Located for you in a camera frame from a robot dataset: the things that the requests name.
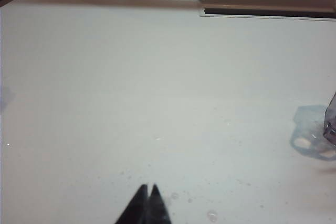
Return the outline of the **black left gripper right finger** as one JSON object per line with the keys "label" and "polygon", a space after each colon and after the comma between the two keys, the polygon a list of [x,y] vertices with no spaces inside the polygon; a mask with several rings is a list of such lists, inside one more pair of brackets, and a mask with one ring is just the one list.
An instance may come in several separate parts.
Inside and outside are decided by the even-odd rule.
{"label": "black left gripper right finger", "polygon": [[144,223],[171,224],[171,218],[157,184],[154,184],[145,204]]}

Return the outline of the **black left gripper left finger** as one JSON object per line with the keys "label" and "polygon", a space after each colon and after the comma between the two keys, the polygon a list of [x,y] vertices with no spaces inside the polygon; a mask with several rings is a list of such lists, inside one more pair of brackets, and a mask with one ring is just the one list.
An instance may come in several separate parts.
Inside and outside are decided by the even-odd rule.
{"label": "black left gripper left finger", "polygon": [[143,223],[147,199],[148,186],[143,184],[129,201],[116,224]]}

